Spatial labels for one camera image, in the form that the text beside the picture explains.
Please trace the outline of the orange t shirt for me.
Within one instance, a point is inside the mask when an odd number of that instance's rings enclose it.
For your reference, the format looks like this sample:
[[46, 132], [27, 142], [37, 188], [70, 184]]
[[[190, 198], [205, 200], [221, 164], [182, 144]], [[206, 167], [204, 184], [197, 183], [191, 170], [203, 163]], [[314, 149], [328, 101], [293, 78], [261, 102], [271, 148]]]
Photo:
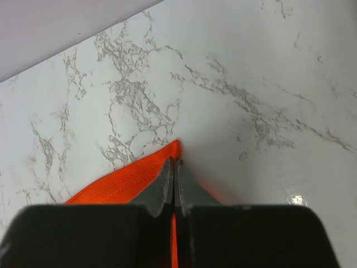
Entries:
[[181, 160], [173, 141], [92, 182], [71, 205], [117, 205], [119, 223], [104, 227], [96, 267], [213, 267], [211, 226], [219, 201]]

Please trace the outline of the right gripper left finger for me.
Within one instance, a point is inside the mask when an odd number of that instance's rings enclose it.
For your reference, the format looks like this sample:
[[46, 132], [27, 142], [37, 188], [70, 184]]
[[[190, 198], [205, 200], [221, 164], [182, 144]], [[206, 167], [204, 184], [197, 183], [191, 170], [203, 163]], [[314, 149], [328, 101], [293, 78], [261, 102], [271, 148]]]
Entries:
[[32, 205], [1, 242], [2, 267], [170, 267], [173, 159], [126, 204]]

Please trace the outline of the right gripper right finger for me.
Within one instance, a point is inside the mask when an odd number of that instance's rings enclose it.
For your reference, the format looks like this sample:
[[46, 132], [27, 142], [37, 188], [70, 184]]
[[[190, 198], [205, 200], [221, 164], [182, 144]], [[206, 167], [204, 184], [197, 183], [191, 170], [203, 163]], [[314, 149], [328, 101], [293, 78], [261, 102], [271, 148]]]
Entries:
[[224, 205], [175, 161], [177, 267], [338, 267], [318, 216], [298, 205]]

